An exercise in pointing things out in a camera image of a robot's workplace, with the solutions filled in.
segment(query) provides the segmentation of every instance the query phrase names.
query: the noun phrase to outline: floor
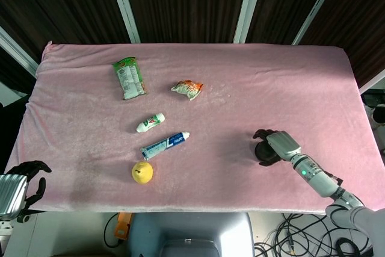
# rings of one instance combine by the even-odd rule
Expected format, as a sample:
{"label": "floor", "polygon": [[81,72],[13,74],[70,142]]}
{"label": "floor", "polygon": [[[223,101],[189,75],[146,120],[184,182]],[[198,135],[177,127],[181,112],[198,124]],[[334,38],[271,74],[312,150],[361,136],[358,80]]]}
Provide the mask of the floor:
{"label": "floor", "polygon": [[[104,254],[106,256],[127,256],[126,244],[123,243],[116,249],[109,249],[103,244],[103,229],[112,213],[90,213],[90,212],[45,212],[32,215],[31,219],[24,223],[13,223],[13,232],[6,248],[5,257],[51,257],[54,255],[76,255]],[[249,212],[254,242],[263,241],[269,232],[274,230],[283,221],[282,215],[272,212]],[[311,215],[294,220],[293,224],[299,228],[315,220]],[[107,228],[107,242],[114,244],[113,230],[116,220]],[[330,228],[334,226],[327,221]],[[310,227],[308,233],[315,237],[324,234],[322,225],[317,224]],[[349,235],[346,232],[333,233],[336,240],[339,237]],[[353,232],[353,240],[361,247],[366,238]]]}

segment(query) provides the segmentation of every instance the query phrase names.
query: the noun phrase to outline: white wall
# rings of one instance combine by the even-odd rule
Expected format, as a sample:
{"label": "white wall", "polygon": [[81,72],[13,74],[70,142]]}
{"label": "white wall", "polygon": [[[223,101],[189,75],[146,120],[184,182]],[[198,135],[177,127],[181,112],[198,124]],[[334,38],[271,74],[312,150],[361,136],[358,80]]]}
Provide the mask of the white wall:
{"label": "white wall", "polygon": [[3,106],[12,104],[13,102],[20,99],[13,90],[9,89],[5,84],[0,82],[0,102]]}

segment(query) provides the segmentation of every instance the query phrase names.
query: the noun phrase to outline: pink tablecloth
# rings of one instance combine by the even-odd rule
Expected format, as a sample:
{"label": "pink tablecloth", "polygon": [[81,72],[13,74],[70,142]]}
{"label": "pink tablecloth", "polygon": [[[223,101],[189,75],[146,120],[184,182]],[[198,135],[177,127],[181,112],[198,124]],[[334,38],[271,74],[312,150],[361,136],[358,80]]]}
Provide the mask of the pink tablecloth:
{"label": "pink tablecloth", "polygon": [[[131,56],[148,94],[124,101],[112,63]],[[170,91],[183,79],[205,84],[195,100]],[[156,113],[164,123],[135,132]],[[52,168],[39,175],[47,189],[35,209],[323,212],[331,199],[289,163],[257,164],[260,128],[288,131],[367,206],[385,207],[384,165],[334,47],[47,45],[8,168],[34,159]],[[153,180],[136,184],[140,147],[180,131],[190,138],[151,159]]]}

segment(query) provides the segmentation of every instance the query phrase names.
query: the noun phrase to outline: robotic arm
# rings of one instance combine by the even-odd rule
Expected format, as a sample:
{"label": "robotic arm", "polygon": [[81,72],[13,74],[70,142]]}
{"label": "robotic arm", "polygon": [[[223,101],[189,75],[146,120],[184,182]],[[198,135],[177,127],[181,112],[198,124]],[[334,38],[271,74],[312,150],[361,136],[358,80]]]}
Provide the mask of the robotic arm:
{"label": "robotic arm", "polygon": [[301,153],[301,146],[285,131],[258,130],[261,138],[255,154],[260,165],[270,166],[283,159],[321,196],[334,202],[326,214],[339,227],[357,229],[372,241],[374,256],[385,256],[385,209],[377,212],[365,207],[359,198],[340,186],[332,174],[324,171],[311,157]]}

